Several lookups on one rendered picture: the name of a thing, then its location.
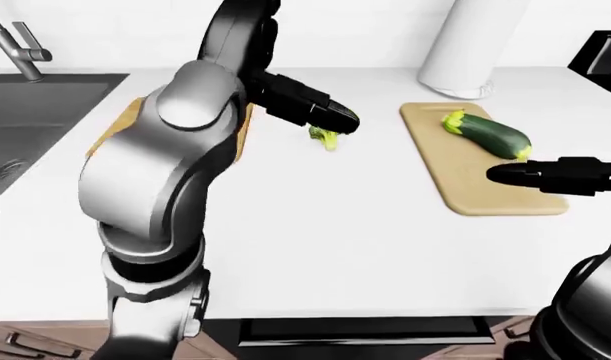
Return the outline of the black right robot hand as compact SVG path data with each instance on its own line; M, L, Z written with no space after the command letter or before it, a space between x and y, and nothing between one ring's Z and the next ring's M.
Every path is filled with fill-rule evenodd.
M536 188L546 194L593 197L611 191L611 162L593 157L561 157L557 161L500 164L486 171L492 182Z

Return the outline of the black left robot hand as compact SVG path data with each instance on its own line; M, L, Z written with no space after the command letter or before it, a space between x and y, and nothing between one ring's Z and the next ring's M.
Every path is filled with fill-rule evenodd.
M253 71L246 86L251 103L292 124L339 134L352 134L359 128L359 117L348 107L290 77Z

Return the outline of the green broccoli floret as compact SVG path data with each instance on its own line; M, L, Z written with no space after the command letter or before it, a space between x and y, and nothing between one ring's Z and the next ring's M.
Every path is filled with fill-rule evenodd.
M318 140L328 152L332 152L337 149L338 134L336 132L327 131L316 126L310 126L308 129L308 134L311 139Z

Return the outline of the dark green zucchini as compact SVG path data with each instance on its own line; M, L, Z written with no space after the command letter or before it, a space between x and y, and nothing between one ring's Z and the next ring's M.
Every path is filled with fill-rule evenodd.
M532 152L531 140L522 131L464 110L444 116L442 126L448 133L464 137L498 158L527 161Z

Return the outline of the light wooden cutting board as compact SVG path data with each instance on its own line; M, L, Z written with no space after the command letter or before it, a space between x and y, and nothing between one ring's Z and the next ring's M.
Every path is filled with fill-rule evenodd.
M464 137L449 134L442 121L456 110L490 117L482 107L468 102L412 102L400 107L402 119L449 209L466 216L539 216L567 212L564 197L487 179L490 167L508 161L491 155Z

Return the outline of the orange-brown wooden cutting board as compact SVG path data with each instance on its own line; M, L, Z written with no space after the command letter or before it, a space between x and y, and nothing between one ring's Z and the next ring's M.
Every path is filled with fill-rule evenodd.
M86 152L86 158L90 158L96 150L105 142L105 140L112 137L114 134L117 134L126 128L129 128L136 122L137 116L141 110L142 104L144 103L145 98L135 98L134 101L129 104L128 107L121 113L120 116L112 123L112 125L107 128L104 134L99 137L98 140L90 147L90 149ZM248 104L245 110L245 119L242 127L238 131L237 134L237 151L235 156L235 162L239 161L243 154L243 149L248 133L248 128L250 121L252 119L254 104Z

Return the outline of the black appliance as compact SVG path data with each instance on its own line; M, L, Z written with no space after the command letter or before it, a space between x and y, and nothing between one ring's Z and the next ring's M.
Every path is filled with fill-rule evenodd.
M611 93L611 30L593 32L567 68Z

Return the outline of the white paper towel roll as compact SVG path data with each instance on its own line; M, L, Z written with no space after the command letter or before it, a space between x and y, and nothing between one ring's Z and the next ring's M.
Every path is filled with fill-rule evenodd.
M455 0L417 80L448 98L494 92L492 72L531 0Z

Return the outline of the brown wooden cabinet drawer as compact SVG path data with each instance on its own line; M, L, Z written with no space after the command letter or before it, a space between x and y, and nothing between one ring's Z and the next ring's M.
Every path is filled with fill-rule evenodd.
M497 318L487 318L487 320L496 346L502 348L514 341L528 341L534 317L515 316L502 321Z
M88 360L109 334L106 321L0 322L3 349L43 360Z

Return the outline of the black oven front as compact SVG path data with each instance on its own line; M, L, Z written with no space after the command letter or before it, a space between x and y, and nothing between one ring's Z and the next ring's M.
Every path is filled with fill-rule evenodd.
M318 317L242 320L240 347L493 344L484 317Z

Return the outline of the grey kitchen sink basin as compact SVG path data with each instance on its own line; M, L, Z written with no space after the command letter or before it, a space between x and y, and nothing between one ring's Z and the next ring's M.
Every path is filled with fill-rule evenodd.
M0 74L0 196L127 74Z

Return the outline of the silver kitchen faucet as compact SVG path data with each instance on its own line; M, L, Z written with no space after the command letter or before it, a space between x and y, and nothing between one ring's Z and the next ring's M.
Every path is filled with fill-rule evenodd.
M23 38L27 47L22 47L10 32L0 22L0 48L8 59L18 68L20 73L30 83L44 79L44 75L34 65L35 62L51 62L52 53L42 47L29 27L23 21L14 21L12 26Z

